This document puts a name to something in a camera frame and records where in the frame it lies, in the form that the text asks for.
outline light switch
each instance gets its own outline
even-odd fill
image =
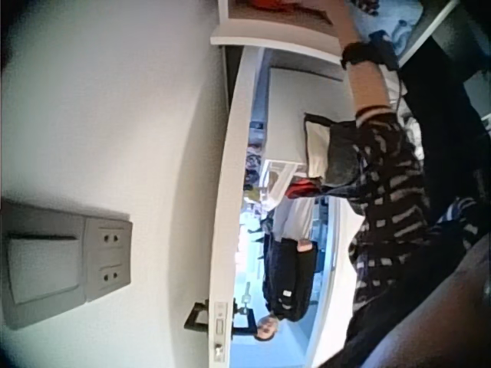
[[[10,239],[8,270],[16,304],[76,288],[82,266],[81,242]]]

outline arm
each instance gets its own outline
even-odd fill
[[[345,1],[325,0],[324,4],[338,34],[341,50],[349,44],[360,42],[361,37]],[[356,111],[372,106],[390,106],[385,80],[376,64],[370,61],[356,65],[348,64],[348,76]]]

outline hand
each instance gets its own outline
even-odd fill
[[[304,251],[310,251],[312,249],[312,242],[308,239],[300,239],[297,243],[297,252],[302,253]]]

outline switch plate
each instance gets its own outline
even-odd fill
[[[87,252],[85,295],[92,301],[131,282],[130,245],[132,224],[88,218],[84,249]]]

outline white wall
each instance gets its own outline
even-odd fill
[[[360,229],[363,217],[355,214],[345,199],[340,201],[339,215],[339,246],[334,285],[325,325],[314,355],[314,366],[319,366],[344,346],[352,315],[356,273],[348,257],[348,246]]]
[[[134,223],[132,284],[2,344],[21,366],[204,366],[183,329],[209,287],[226,125],[213,0],[51,1],[2,75],[2,195]]]

